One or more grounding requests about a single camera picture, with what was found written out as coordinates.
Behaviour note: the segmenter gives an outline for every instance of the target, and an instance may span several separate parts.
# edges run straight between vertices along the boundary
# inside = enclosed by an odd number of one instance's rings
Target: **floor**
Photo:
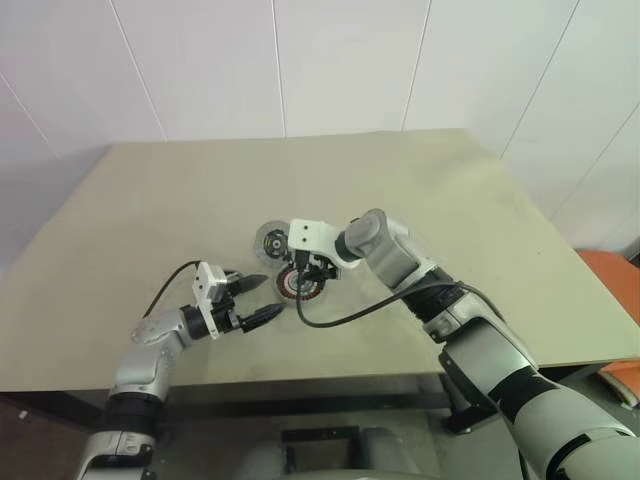
[[[640,412],[620,407],[597,379],[585,379],[574,388],[640,434]],[[175,425],[168,429],[158,446],[154,468],[160,480],[229,478],[246,453],[257,443],[277,440],[281,430],[359,425],[395,431],[423,472],[433,478],[520,478],[517,450],[501,420],[470,434],[453,437],[440,426],[445,414],[444,411],[375,411]],[[83,432],[0,404],[0,478],[72,478],[85,439]],[[330,443],[314,446],[313,458],[308,456],[308,451],[305,454],[303,448],[301,458],[304,460],[307,456],[307,468],[335,468],[344,463],[344,451],[341,453]]]

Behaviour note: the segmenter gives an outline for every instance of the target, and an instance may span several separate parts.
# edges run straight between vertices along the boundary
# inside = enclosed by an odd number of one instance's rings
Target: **beige tabletop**
[[[0,390],[111,385],[129,331],[179,264],[275,274],[253,253],[268,220],[345,225],[379,207],[451,275],[484,290],[541,365],[640,356],[640,329],[569,245],[461,130],[119,145],[40,231],[0,284]],[[158,308],[190,302],[185,274]],[[316,321],[388,291],[362,265],[308,307]],[[270,285],[240,312],[276,299]],[[202,340],[174,384],[440,370],[401,303],[334,329],[289,308],[249,334]]]

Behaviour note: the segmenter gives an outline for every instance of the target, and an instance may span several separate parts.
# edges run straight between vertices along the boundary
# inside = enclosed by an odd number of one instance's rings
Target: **orange chair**
[[[640,270],[615,253],[582,250],[578,255],[640,326]],[[638,406],[640,361],[611,363],[599,375],[614,387],[625,405]]]

